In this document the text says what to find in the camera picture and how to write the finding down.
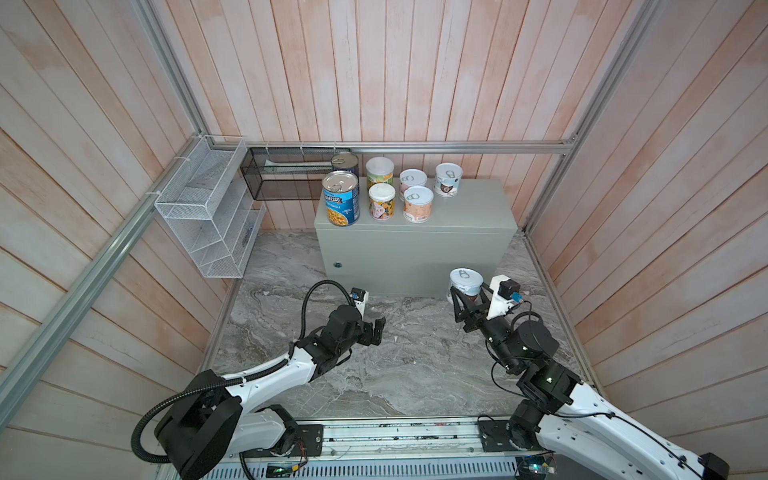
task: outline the progresso can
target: progresso can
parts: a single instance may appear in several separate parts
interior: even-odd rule
[[[346,170],[348,172],[352,172],[355,177],[360,176],[357,165],[357,155],[351,154],[348,151],[333,155],[331,158],[331,168],[333,170]]]
[[[323,179],[323,194],[330,223],[346,227],[357,221],[360,216],[357,205],[359,188],[357,177],[352,172],[338,170],[327,174]]]

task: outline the marble floor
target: marble floor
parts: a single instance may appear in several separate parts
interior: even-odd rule
[[[517,280],[552,336],[556,359],[581,374],[561,324],[520,235],[496,270]],[[314,232],[262,232],[225,326],[212,368],[222,374],[255,366],[286,351],[298,337],[305,292],[325,277]],[[324,325],[343,302],[333,286],[321,286],[307,309],[307,331]],[[454,322],[445,298],[372,296],[366,319],[385,316],[380,346],[353,348],[350,361],[308,385],[274,397],[298,419],[350,417],[509,415],[520,398],[491,381],[493,361],[478,332]],[[517,391],[515,379],[495,377]]]

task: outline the wooden wall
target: wooden wall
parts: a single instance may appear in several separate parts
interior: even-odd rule
[[[128,2],[4,0],[0,65],[3,370],[193,128]],[[131,431],[192,378],[226,292],[182,252],[150,225],[0,434],[1,477],[146,472]]]
[[[641,4],[154,0],[211,132],[252,141],[570,138]],[[498,178],[521,225],[558,158],[392,156]],[[264,227],[312,228],[308,206]]]
[[[671,2],[531,235],[611,401],[762,475],[767,25]]]

